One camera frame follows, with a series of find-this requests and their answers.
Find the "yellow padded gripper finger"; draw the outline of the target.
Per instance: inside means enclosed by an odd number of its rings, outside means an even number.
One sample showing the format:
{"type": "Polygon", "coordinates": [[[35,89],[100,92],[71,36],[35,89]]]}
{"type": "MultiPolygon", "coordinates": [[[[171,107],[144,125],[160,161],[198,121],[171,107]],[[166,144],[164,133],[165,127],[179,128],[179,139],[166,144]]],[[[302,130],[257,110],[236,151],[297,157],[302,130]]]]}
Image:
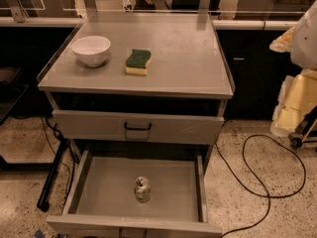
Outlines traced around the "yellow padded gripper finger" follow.
{"type": "Polygon", "coordinates": [[[281,36],[275,39],[270,45],[269,48],[277,53],[289,53],[292,44],[292,37],[295,28],[292,27],[284,32],[281,36]]]}
{"type": "Polygon", "coordinates": [[[281,85],[273,111],[270,131],[278,137],[294,133],[297,127],[317,106],[317,71],[302,70],[287,76],[281,85]]]}

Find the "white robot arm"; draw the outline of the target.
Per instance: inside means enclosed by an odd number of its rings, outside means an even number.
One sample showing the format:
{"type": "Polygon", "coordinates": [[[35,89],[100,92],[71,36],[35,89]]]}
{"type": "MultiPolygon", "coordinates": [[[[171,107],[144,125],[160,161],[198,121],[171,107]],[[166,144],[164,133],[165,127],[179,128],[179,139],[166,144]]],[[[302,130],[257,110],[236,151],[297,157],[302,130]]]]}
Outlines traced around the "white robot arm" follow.
{"type": "Polygon", "coordinates": [[[271,133],[286,137],[317,106],[317,2],[269,48],[290,53],[291,62],[302,68],[296,76],[285,78],[272,115],[271,133]]]}

